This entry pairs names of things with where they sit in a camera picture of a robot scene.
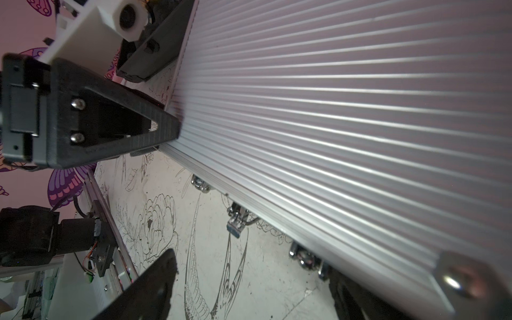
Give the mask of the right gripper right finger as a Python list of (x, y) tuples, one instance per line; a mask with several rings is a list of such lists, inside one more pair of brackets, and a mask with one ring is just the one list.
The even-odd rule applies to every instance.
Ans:
[(335, 269), (329, 270), (329, 289), (338, 319), (411, 319)]

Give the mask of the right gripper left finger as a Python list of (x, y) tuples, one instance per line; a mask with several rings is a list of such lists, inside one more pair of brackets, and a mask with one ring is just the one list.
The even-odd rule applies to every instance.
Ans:
[(104, 320), (166, 319), (177, 271), (173, 249), (154, 261), (111, 305), (95, 316)]

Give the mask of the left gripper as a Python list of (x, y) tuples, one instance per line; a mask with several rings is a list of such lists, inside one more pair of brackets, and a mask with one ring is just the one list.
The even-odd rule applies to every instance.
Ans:
[(66, 59), (50, 67), (8, 53), (2, 63), (1, 141), (10, 163), (69, 169), (179, 136), (179, 119), (159, 101)]

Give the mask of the large black poker case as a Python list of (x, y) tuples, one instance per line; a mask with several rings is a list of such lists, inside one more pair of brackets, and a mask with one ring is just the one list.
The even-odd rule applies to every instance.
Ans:
[(148, 23), (137, 41), (123, 41), (116, 75), (132, 83), (149, 80), (176, 60), (194, 6), (193, 0), (145, 1)]

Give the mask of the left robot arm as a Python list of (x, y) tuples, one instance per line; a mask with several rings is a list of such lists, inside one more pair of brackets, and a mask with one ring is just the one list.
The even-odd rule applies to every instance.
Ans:
[[(58, 58), (9, 53), (1, 72), (2, 163), (34, 172), (75, 169), (178, 138), (180, 122), (144, 93)], [(1, 210), (1, 265), (48, 264), (93, 246), (95, 221), (59, 221), (58, 206)]]

